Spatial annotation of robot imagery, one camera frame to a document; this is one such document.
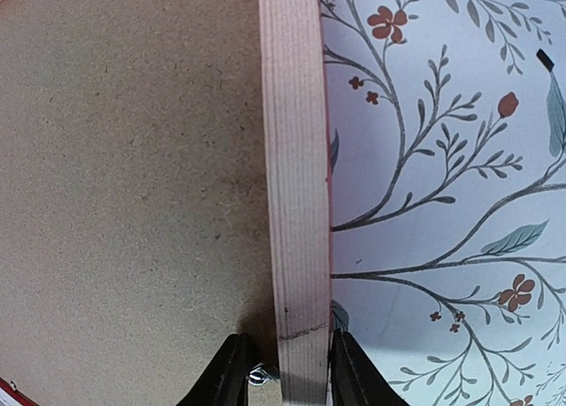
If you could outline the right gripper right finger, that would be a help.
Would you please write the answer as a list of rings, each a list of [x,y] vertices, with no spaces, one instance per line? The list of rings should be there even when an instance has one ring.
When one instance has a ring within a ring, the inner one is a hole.
[[[333,405],[409,405],[389,386],[355,337],[341,329],[333,332],[330,386]]]

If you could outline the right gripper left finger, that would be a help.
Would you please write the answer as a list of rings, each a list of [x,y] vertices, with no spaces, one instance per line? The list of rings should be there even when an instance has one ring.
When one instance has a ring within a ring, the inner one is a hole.
[[[259,348],[246,333],[229,335],[177,406],[246,406],[249,374],[259,364]]]

